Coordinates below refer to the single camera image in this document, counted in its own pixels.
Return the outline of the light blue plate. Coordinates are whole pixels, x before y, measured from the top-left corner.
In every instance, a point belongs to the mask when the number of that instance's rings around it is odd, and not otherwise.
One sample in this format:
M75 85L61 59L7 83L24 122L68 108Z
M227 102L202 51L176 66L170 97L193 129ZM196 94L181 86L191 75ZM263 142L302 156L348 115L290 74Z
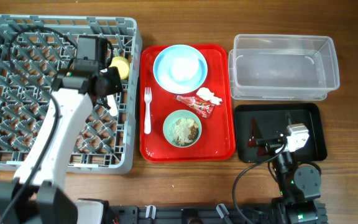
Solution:
M177 82L170 74L172 60L178 57L194 57L198 59L197 74L188 81ZM208 64L203 54L189 45L172 45L163 49L156 57L153 65L153 74L156 82L165 91L174 94L187 94L197 90L206 80Z

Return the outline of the white plastic fork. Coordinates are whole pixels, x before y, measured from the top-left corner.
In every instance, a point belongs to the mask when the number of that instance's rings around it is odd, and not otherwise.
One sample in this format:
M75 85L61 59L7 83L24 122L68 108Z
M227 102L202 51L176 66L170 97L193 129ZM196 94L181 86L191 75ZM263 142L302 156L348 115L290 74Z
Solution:
M144 101L145 101L144 133L150 134L151 133L150 103L152 101L151 87L145 87Z

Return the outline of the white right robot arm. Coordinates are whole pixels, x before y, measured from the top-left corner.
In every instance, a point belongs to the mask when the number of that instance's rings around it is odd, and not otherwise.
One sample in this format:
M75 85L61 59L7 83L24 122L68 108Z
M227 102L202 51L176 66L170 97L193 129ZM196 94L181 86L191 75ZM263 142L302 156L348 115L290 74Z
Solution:
M272 213L277 223L324 223L325 215L315 202L320 198L321 169L312 162L295 159L295 151L303 148L307 136L282 136L276 139L251 137L249 147L258 156L269 156L281 197L272 200Z

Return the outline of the white plastic spoon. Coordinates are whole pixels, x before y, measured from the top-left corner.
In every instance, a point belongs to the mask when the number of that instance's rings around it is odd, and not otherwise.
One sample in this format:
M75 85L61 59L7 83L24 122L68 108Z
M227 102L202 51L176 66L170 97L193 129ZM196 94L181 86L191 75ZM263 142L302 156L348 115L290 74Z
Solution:
M116 97L114 95L108 95L107 96L107 103L109 106L109 113L111 116L117 116L118 115L118 108L116 103Z

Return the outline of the yellow plastic cup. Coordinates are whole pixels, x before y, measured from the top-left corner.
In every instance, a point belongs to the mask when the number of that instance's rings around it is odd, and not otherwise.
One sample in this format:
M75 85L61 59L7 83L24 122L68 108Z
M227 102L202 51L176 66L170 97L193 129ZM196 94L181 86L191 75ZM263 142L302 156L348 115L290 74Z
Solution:
M118 69L121 80L129 78L130 63L128 59L121 56L113 57L111 60L110 67L116 67Z

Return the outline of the green food bowl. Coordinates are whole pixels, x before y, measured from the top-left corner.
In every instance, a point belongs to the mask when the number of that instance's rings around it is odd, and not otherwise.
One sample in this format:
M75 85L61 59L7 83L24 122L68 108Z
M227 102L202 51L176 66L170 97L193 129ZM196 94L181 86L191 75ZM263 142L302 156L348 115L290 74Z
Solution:
M197 115L195 115L193 112L191 111L188 111L188 110L176 110L172 113L170 113L167 118L165 119L164 123L163 123L163 135L165 137L165 139L173 146L175 147L179 147L179 146L176 146L174 145L172 142L171 142L171 137L170 137L170 126L178 119L180 118L192 118L194 119L200 126L200 135L198 136L197 140L189 145L189 146L185 146L185 147L190 147L192 145L194 145L198 140L199 138L201 137L201 133L202 133L202 125L201 125L201 121L200 119L197 117Z

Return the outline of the light blue bowl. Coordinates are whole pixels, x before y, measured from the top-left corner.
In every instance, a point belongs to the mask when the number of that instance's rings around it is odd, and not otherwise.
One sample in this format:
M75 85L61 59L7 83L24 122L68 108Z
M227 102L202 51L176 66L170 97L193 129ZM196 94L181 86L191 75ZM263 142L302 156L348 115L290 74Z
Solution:
M172 60L170 74L177 82L191 80L198 72L199 62L194 57L178 57Z

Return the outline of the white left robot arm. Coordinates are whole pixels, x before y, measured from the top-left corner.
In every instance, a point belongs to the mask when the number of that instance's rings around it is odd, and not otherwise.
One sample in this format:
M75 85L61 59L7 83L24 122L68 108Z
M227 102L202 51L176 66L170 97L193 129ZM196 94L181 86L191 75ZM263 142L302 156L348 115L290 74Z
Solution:
M65 176L76 139L100 98L122 91L117 67L76 59L60 69L50 104L29 155L10 182L0 181L0 223L116 223L106 200L72 201Z

